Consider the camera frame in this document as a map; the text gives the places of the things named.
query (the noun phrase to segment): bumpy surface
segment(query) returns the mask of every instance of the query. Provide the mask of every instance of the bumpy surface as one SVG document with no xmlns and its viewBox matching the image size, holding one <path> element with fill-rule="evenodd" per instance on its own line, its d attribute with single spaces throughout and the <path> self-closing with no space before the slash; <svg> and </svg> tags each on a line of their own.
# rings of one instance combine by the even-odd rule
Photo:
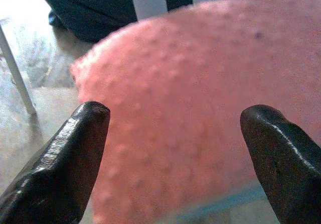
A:
<svg viewBox="0 0 321 224">
<path fill-rule="evenodd" d="M 72 67 L 111 109 L 95 223 L 146 223 L 255 179 L 239 117 L 273 106 L 321 142 L 321 0 L 219 0 L 133 24 Z"/>
</svg>

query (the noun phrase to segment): pink sponge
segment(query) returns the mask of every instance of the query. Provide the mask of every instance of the pink sponge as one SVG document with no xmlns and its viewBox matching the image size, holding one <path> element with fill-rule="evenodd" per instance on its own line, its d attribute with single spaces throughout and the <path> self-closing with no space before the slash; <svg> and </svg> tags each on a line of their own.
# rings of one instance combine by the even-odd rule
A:
<svg viewBox="0 0 321 224">
<path fill-rule="evenodd" d="M 72 66 L 111 109 L 95 223 L 146 223 L 255 180 L 239 117 L 267 104 L 321 142 L 321 0 L 219 0 L 132 24 Z"/>
</svg>

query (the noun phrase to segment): pliers jaw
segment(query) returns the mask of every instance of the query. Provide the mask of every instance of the pliers jaw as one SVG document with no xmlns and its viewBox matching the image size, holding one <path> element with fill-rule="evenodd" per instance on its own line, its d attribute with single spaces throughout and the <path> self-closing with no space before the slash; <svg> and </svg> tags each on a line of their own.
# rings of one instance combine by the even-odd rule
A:
<svg viewBox="0 0 321 224">
<path fill-rule="evenodd" d="M 0 223 L 78 223 L 97 178 L 109 119 L 100 103 L 79 106 L 0 196 Z"/>
<path fill-rule="evenodd" d="M 321 149 L 280 111 L 244 110 L 241 130 L 256 175 L 279 221 L 321 223 Z"/>
</svg>

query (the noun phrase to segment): concrete floor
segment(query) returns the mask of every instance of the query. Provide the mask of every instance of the concrete floor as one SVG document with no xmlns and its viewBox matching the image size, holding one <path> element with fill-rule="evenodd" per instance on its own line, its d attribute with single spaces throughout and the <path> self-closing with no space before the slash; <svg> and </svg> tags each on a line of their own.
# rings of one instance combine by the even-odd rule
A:
<svg viewBox="0 0 321 224">
<path fill-rule="evenodd" d="M 44 0 L 0 0 L 0 24 L 36 105 L 37 116 L 27 115 L 0 55 L 0 193 L 27 160 L 72 113 L 77 91 L 70 64 L 92 47 L 68 31 L 48 25 Z M 82 224 L 92 223 L 88 205 Z M 191 220 L 189 223 L 260 223 L 278 221 L 266 199 Z"/>
</svg>

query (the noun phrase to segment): leg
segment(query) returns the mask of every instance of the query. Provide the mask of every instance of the leg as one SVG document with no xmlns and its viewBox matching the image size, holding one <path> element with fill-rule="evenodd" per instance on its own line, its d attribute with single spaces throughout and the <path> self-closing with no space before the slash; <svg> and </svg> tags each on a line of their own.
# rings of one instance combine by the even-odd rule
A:
<svg viewBox="0 0 321 224">
<path fill-rule="evenodd" d="M 21 95 L 22 100 L 24 101 L 27 112 L 29 114 L 34 114 L 36 112 L 35 107 L 33 106 L 32 102 L 31 102 L 27 88 L 26 88 L 25 83 L 21 77 L 17 63 L 14 59 L 14 56 L 12 55 L 11 49 L 9 47 L 7 40 L 6 40 L 6 37 L 4 35 L 1 25 L 0 25 L 0 47 L 4 53 L 4 57 L 6 59 L 6 62 L 8 64 L 9 69 L 10 69 L 10 72 L 11 72 L 12 76 L 14 77 L 17 89 Z"/>
</svg>

